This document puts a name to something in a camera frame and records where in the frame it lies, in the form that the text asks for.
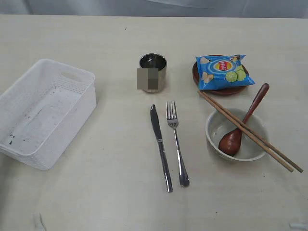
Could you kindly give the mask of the white plastic perforated basket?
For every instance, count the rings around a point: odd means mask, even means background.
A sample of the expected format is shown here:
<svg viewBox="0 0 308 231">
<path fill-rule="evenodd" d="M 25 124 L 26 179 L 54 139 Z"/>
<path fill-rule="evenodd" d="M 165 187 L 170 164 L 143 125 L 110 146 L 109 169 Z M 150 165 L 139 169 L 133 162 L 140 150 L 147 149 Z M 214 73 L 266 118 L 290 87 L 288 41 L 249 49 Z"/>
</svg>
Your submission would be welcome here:
<svg viewBox="0 0 308 231">
<path fill-rule="evenodd" d="M 37 61 L 0 97 L 0 152 L 52 168 L 96 107 L 94 81 L 92 72 Z"/>
</svg>

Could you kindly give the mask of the silver table knife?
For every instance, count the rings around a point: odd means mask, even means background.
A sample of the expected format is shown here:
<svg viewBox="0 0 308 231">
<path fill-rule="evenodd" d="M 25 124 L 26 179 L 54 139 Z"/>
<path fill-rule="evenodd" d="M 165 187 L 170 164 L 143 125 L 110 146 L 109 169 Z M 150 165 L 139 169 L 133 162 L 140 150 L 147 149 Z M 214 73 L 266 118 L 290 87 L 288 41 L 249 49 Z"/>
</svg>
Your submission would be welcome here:
<svg viewBox="0 0 308 231">
<path fill-rule="evenodd" d="M 160 124 L 159 124 L 158 114 L 156 111 L 156 106 L 154 104 L 152 104 L 151 109 L 150 109 L 150 117 L 151 117 L 152 128 L 153 128 L 156 141 L 158 144 L 159 152 L 160 152 L 160 158 L 161 158 L 167 191 L 171 193 L 173 192 L 173 186 L 172 186 L 171 176 L 170 176 L 170 172 L 168 168 L 166 152 L 165 152 L 165 148 L 164 148 L 164 144 L 162 140 L 162 134 L 161 134 Z"/>
</svg>

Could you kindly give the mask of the silver metal fork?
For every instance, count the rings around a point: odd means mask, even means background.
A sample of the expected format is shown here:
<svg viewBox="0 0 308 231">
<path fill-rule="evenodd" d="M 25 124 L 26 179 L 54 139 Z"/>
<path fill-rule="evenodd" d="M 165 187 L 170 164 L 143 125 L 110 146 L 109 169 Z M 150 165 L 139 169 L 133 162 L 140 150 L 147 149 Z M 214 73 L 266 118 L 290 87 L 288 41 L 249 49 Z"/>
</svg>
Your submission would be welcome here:
<svg viewBox="0 0 308 231">
<path fill-rule="evenodd" d="M 175 102 L 167 101 L 166 103 L 166 117 L 167 117 L 167 124 L 173 129 L 174 137 L 175 137 L 175 144 L 177 148 L 177 159 L 178 159 L 178 169 L 179 169 L 179 182 L 181 187 L 185 188 L 190 185 L 190 179 L 181 155 L 180 144 L 177 134 L 177 127 L 179 125 L 177 110 Z"/>
</svg>

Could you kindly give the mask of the brown wooden spoon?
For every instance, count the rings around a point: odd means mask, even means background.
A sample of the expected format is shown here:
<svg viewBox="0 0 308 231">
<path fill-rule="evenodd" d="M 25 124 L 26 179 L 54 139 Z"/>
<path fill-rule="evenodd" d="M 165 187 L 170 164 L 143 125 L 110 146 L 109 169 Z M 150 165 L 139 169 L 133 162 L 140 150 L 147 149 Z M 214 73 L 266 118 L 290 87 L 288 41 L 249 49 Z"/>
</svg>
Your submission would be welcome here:
<svg viewBox="0 0 308 231">
<path fill-rule="evenodd" d="M 247 123 L 252 113 L 255 111 L 255 109 L 258 107 L 258 105 L 260 104 L 260 102 L 262 101 L 266 93 L 268 92 L 269 88 L 270 86 L 268 83 L 264 83 L 261 86 L 249 110 L 247 111 L 245 117 L 243 118 L 244 124 Z M 239 128 L 236 128 L 233 131 L 224 135 L 219 142 L 219 145 L 218 145 L 219 150 L 229 156 L 236 155 L 239 152 L 240 147 L 241 147 L 242 134 L 243 132 Z"/>
</svg>

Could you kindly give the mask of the shiny metal cup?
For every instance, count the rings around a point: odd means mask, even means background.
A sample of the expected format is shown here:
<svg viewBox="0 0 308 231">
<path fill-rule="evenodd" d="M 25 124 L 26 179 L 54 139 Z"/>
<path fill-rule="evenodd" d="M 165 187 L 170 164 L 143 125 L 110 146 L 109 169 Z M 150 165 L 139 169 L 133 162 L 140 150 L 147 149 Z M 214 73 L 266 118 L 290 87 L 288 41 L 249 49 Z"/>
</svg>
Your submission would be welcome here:
<svg viewBox="0 0 308 231">
<path fill-rule="evenodd" d="M 139 60 L 137 89 L 148 93 L 163 90 L 166 83 L 167 60 L 157 53 L 148 53 Z"/>
</svg>

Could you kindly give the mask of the brown round plate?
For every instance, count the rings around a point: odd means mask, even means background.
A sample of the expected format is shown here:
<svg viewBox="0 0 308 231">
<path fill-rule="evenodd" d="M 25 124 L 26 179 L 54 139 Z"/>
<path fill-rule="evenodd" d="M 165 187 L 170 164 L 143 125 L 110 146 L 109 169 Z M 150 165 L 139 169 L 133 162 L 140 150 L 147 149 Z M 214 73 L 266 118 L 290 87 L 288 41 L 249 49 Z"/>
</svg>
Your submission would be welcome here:
<svg viewBox="0 0 308 231">
<path fill-rule="evenodd" d="M 194 80 L 194 83 L 197 85 L 197 87 L 199 87 L 200 76 L 199 76 L 197 61 L 195 61 L 195 63 L 193 64 L 193 67 L 192 67 L 192 78 Z M 218 95 L 218 96 L 231 96 L 231 95 L 235 95 L 235 94 L 243 91 L 247 87 L 248 87 L 248 85 L 246 85 L 246 86 L 233 86 L 233 87 L 229 87 L 229 88 L 221 88 L 221 89 L 215 89 L 215 90 L 202 90 L 202 91 L 204 91 L 206 93 Z"/>
</svg>

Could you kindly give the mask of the white ceramic bowl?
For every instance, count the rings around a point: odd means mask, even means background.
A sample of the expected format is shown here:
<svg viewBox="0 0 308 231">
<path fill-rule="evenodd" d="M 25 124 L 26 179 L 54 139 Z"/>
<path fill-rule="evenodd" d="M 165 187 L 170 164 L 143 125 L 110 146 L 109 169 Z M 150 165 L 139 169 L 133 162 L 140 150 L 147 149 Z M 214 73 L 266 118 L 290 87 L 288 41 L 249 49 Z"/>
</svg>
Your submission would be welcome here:
<svg viewBox="0 0 308 231">
<path fill-rule="evenodd" d="M 243 119 L 246 114 L 246 111 L 234 107 L 228 108 L 228 110 L 239 119 Z M 266 141 L 269 141 L 268 132 L 259 117 L 256 115 L 250 116 L 246 124 Z M 213 111 L 207 118 L 205 125 L 206 142 L 209 152 L 216 157 L 232 162 L 252 162 L 264 157 L 266 152 L 244 133 L 242 134 L 240 150 L 235 156 L 229 156 L 222 152 L 218 148 L 220 140 L 225 134 L 235 128 L 237 127 L 220 112 L 217 110 Z"/>
</svg>

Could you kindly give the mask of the blue chip bag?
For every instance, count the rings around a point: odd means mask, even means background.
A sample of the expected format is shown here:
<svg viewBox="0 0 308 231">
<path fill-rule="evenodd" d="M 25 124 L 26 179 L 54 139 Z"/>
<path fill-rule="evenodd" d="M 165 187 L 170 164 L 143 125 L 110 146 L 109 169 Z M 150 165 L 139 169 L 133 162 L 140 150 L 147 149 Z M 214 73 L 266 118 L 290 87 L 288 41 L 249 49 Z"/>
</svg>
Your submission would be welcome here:
<svg viewBox="0 0 308 231">
<path fill-rule="evenodd" d="M 233 86 L 254 85 L 254 80 L 245 71 L 242 59 L 245 54 L 207 55 L 196 57 L 199 70 L 199 89 L 215 90 Z"/>
</svg>

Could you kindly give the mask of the wooden chopstick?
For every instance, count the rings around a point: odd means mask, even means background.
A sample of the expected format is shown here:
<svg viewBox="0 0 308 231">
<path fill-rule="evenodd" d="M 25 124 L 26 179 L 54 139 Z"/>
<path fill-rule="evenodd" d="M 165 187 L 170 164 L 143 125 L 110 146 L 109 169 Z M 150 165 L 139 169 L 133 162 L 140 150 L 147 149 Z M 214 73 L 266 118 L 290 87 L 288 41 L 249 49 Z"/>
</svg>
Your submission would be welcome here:
<svg viewBox="0 0 308 231">
<path fill-rule="evenodd" d="M 254 133 L 256 134 L 256 136 L 258 138 L 261 138 L 261 140 L 273 151 L 275 152 L 275 154 L 280 157 L 283 161 L 286 162 L 286 164 L 288 164 L 289 166 L 291 166 L 292 168 L 295 168 L 297 171 L 299 171 L 300 173 L 303 172 L 303 169 L 301 167 L 299 167 L 296 163 L 294 163 L 291 159 L 289 159 L 285 154 L 283 154 L 281 151 L 279 151 L 276 147 L 274 147 L 272 144 L 270 144 L 268 141 L 266 141 L 264 138 L 262 138 L 259 134 L 257 134 L 255 131 Z"/>
<path fill-rule="evenodd" d="M 278 163 L 280 163 L 289 172 L 293 172 L 294 169 L 286 164 L 280 157 L 278 157 L 275 152 L 273 152 L 262 140 L 258 138 L 256 134 L 251 132 L 251 129 L 246 126 L 242 121 L 234 116 L 228 109 L 224 108 L 214 99 L 212 99 L 205 92 L 197 91 L 208 103 L 210 103 L 217 111 L 223 114 L 230 122 L 232 122 L 239 130 L 241 130 L 246 136 L 248 136 L 252 141 L 254 141 L 259 147 L 261 147 L 266 153 L 268 153 L 272 158 L 274 158 Z"/>
</svg>

